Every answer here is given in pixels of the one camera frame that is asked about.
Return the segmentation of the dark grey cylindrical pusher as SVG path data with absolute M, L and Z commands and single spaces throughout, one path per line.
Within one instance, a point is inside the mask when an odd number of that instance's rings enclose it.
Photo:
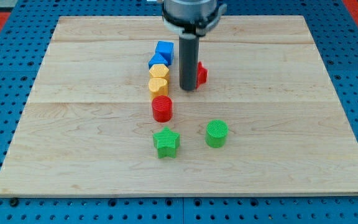
M 179 37 L 179 76 L 180 88 L 193 91 L 197 84 L 199 38 Z

